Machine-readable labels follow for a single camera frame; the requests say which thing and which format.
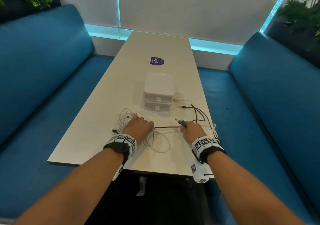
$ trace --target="sticker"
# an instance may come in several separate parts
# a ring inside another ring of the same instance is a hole
[[[162,58],[159,58],[159,57],[151,57],[150,63],[152,65],[162,65],[162,64],[164,64],[164,60]]]

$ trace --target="table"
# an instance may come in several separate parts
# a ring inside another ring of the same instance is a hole
[[[149,63],[151,57],[164,60],[163,65]],[[144,81],[148,71],[171,74],[174,78],[175,96],[171,112],[146,111],[142,108]],[[155,126],[178,126],[175,118],[193,120],[193,109],[181,109],[180,105],[203,110],[210,114],[196,63],[188,38],[152,33],[132,32],[86,103],[50,155],[48,161],[80,165],[93,157],[114,136],[116,115],[124,108],[140,112],[154,121]],[[170,150],[157,153],[141,145],[125,169],[141,173],[156,172],[192,176],[190,162],[194,158],[189,145],[178,128],[160,128],[170,141]],[[210,127],[205,127],[213,136]],[[158,151],[168,148],[167,140],[155,135],[153,147]]]

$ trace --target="blue light strip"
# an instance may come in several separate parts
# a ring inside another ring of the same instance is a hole
[[[104,37],[116,40],[126,41],[132,30],[119,29],[116,27],[88,25],[85,24],[90,36]],[[234,45],[215,41],[205,41],[200,39],[189,38],[191,49],[206,52],[215,52],[229,55],[237,55],[243,46]]]
[[[121,18],[120,18],[120,5],[119,0],[116,0],[117,3],[117,16],[118,16],[118,27],[121,27]]]
[[[277,0],[276,4],[274,5],[274,7],[272,8],[269,16],[267,17],[266,21],[264,22],[264,24],[262,25],[260,32],[264,33],[264,31],[266,30],[266,28],[268,27],[268,25],[270,24],[270,22],[272,21],[274,15],[277,13],[279,7],[281,6],[282,2],[284,0]]]

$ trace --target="backrest cushion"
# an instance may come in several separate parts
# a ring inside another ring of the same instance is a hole
[[[320,70],[256,33],[230,72],[320,214]]]
[[[73,5],[0,25],[0,145],[93,51]]]

